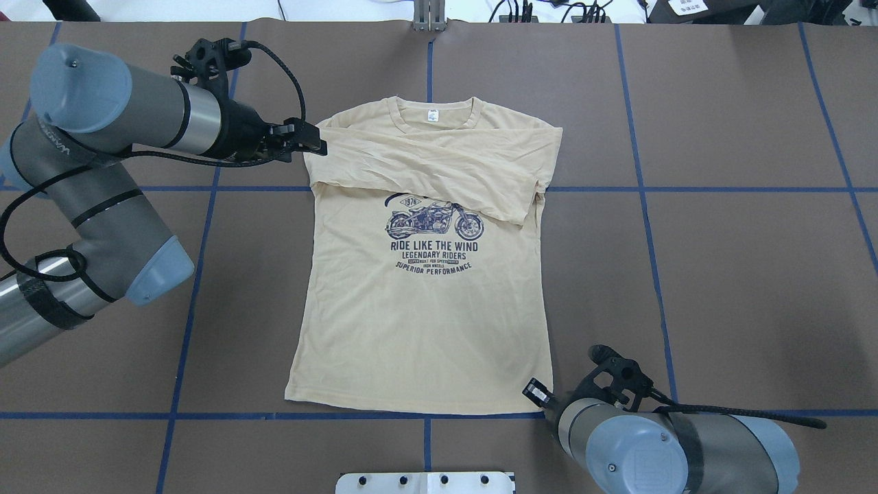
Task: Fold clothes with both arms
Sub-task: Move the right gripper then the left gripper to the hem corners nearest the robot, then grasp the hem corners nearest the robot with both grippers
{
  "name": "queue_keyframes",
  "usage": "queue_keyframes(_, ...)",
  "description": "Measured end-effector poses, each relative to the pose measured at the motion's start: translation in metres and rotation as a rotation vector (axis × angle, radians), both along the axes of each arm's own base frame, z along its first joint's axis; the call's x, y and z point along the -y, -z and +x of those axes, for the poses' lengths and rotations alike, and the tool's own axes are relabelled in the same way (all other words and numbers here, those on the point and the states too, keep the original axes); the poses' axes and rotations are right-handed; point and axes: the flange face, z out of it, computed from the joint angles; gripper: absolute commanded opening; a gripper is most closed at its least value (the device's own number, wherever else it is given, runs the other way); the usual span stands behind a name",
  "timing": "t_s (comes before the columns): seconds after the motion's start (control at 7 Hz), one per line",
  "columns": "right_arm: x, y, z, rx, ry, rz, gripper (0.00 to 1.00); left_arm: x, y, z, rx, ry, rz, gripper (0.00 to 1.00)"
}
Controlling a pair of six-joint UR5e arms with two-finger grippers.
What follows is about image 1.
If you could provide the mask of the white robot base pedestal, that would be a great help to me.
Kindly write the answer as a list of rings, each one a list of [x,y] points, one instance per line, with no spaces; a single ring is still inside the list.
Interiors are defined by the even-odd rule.
[[[502,471],[445,471],[348,473],[341,475],[335,493],[515,493],[513,473]]]

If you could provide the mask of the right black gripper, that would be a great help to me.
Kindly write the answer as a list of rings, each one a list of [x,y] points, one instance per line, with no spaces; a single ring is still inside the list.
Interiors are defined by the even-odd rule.
[[[589,359],[595,363],[595,369],[581,379],[574,390],[559,395],[533,377],[525,385],[523,396],[553,416],[559,416],[562,410],[580,399],[620,405],[624,412],[637,412],[645,399],[664,405],[670,403],[670,398],[655,387],[653,379],[643,372],[636,360],[623,357],[604,344],[591,346]]]

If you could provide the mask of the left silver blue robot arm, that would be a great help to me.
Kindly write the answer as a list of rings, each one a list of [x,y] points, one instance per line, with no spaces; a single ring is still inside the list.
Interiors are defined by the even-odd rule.
[[[254,40],[201,38],[175,56],[169,75],[115,54],[58,43],[40,54],[30,81],[34,114],[2,147],[3,177],[21,194],[2,229],[33,197],[46,198],[78,232],[69,246],[24,262],[2,243],[2,364],[91,321],[128,299],[142,306],[178,287],[194,263],[123,161],[157,157],[213,167],[325,156],[304,117],[264,121],[229,94],[228,74],[246,66]]]

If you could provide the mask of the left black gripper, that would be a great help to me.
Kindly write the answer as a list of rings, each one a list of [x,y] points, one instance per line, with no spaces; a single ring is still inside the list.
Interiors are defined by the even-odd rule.
[[[264,121],[259,113],[234,100],[228,73],[248,65],[257,49],[270,57],[294,85],[299,117],[283,123]],[[254,40],[201,38],[185,56],[174,56],[170,73],[184,93],[184,116],[170,149],[220,160],[224,165],[291,162],[296,152],[327,155],[320,129],[305,121],[305,98],[292,70],[269,47]]]

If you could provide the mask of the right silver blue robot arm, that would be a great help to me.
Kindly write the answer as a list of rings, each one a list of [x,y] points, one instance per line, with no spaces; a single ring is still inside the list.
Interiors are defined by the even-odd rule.
[[[634,360],[593,345],[595,369],[558,396],[536,378],[523,396],[562,450],[606,493],[793,493],[799,454],[781,423],[818,419],[678,403]]]

